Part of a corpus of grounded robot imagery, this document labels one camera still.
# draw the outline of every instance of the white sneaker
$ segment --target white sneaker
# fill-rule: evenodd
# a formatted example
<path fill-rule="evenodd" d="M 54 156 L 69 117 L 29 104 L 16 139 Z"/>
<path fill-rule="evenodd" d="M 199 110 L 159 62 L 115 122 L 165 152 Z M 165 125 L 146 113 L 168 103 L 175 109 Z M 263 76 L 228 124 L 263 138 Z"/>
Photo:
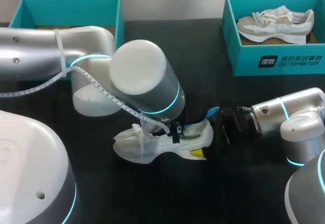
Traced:
<path fill-rule="evenodd" d="M 158 155 L 173 152 L 185 159 L 203 160 L 191 155 L 191 151 L 208 147 L 213 139 L 213 129 L 208 120 L 186 126 L 184 138 L 180 143 L 173 143 L 168 135 L 153 136 L 148 127 L 133 124 L 132 129 L 119 133 L 113 149 L 123 159 L 140 164 L 151 163 Z"/>
<path fill-rule="evenodd" d="M 292 12 L 285 6 L 277 9 L 255 12 L 243 17 L 237 23 L 238 32 L 254 42 L 279 38 L 292 44 L 305 44 L 306 36 L 314 25 L 314 12 Z"/>

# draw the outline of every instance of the black surface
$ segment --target black surface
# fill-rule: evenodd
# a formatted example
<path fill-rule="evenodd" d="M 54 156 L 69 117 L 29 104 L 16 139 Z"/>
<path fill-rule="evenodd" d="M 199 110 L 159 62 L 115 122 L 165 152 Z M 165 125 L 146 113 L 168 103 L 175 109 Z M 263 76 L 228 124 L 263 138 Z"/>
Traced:
<path fill-rule="evenodd" d="M 187 96 L 189 120 L 213 106 L 251 106 L 310 87 L 325 76 L 233 77 L 220 19 L 130 21 L 125 39 L 147 39 L 165 53 Z M 35 82 L 0 83 L 2 91 Z M 120 159 L 112 138 L 135 118 L 123 111 L 88 118 L 73 108 L 70 83 L 60 81 L 0 109 L 50 126 L 67 148 L 83 202 L 82 223 L 289 223 L 284 189 L 290 177 L 279 138 L 237 142 L 205 162 L 172 153 L 142 166 Z"/>

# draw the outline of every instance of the teal box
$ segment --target teal box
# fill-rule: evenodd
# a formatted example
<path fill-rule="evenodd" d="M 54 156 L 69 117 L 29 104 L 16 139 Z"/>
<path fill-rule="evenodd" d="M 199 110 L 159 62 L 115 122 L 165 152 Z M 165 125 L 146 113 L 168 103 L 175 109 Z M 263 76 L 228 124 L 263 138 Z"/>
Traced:
<path fill-rule="evenodd" d="M 283 5 L 294 12 L 314 11 L 318 44 L 243 46 L 236 20 Z M 225 0 L 222 30 L 234 76 L 325 74 L 325 0 Z M 264 58 L 275 59 L 274 66 L 258 67 Z"/>
<path fill-rule="evenodd" d="M 115 44 L 123 44 L 121 0 L 21 0 L 9 27 L 102 26 L 115 28 Z"/>

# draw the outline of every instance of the sneaker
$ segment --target sneaker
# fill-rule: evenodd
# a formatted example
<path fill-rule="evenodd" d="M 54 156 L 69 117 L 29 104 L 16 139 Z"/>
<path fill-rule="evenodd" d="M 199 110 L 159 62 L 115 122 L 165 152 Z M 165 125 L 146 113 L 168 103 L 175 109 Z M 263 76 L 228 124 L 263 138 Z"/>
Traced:
<path fill-rule="evenodd" d="M 313 25 L 312 10 L 305 13 L 292 12 L 282 6 L 239 19 L 237 29 L 242 36 L 254 42 L 279 38 L 292 44 L 305 44 Z"/>
<path fill-rule="evenodd" d="M 140 164 L 151 163 L 158 155 L 173 152 L 184 159 L 203 160 L 191 151 L 208 147 L 213 139 L 213 129 L 208 120 L 185 127 L 180 143 L 173 143 L 168 135 L 153 136 L 150 126 L 141 122 L 132 129 L 119 133 L 114 139 L 113 149 L 123 159 Z"/>

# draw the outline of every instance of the glowing blue light ring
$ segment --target glowing blue light ring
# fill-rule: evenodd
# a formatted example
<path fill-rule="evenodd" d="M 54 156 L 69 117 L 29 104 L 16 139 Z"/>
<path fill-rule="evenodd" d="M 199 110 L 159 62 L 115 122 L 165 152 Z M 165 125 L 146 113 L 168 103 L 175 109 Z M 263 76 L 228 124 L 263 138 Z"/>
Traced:
<path fill-rule="evenodd" d="M 158 113 L 162 113 L 166 110 L 168 110 L 177 100 L 177 97 L 178 97 L 178 94 L 179 94 L 179 90 L 180 90 L 180 84 L 178 83 L 178 90 L 177 90 L 177 94 L 176 94 L 176 97 L 174 98 L 173 102 L 171 102 L 171 104 L 169 106 L 167 106 L 166 108 L 164 108 L 163 110 L 160 110 L 160 111 L 156 111 L 156 112 L 146 112 L 146 111 L 142 111 L 138 108 L 139 111 L 141 111 L 142 113 L 145 113 L 145 114 L 158 114 Z"/>
<path fill-rule="evenodd" d="M 324 184 L 324 180 L 323 180 L 323 176 L 321 175 L 321 158 L 324 154 L 325 150 L 322 151 L 322 153 L 320 154 L 319 158 L 318 158 L 318 164 L 317 164 L 317 172 L 318 172 L 318 178 L 319 178 L 319 182 L 320 182 L 320 186 L 323 189 L 323 192 L 325 194 L 325 184 Z"/>
<path fill-rule="evenodd" d="M 295 166 L 298 166 L 298 167 L 303 167 L 305 164 L 301 164 L 301 163 L 295 163 L 295 162 L 292 162 L 288 159 L 288 157 L 286 158 L 288 160 L 289 163 L 295 165 Z"/>
<path fill-rule="evenodd" d="M 282 102 L 282 100 L 281 100 L 280 98 L 277 98 L 277 99 L 280 101 L 280 104 L 281 104 L 282 109 L 283 109 L 283 111 L 284 111 L 285 117 L 286 117 L 286 119 L 288 120 L 288 119 L 289 119 L 289 115 L 288 115 L 288 112 L 286 111 L 286 108 L 285 108 L 285 106 L 284 106 L 284 103 Z"/>
<path fill-rule="evenodd" d="M 76 186 L 76 190 L 75 190 L 75 198 L 73 199 L 73 203 L 72 203 L 72 206 L 71 206 L 71 209 L 68 213 L 68 215 L 66 216 L 66 218 L 64 219 L 64 221 L 62 222 L 62 224 L 65 224 L 67 222 L 67 220 L 69 219 L 72 211 L 73 211 L 73 208 L 75 207 L 75 204 L 76 204 L 76 199 L 77 199 L 77 185 L 75 184 Z"/>
<path fill-rule="evenodd" d="M 76 60 L 74 60 L 72 63 L 71 63 L 71 67 L 76 64 L 77 62 L 81 61 L 81 60 L 84 60 L 84 59 L 88 59 L 88 58 L 108 58 L 110 57 L 109 55 L 103 55 L 103 54 L 90 54 L 90 55 L 84 55 Z"/>

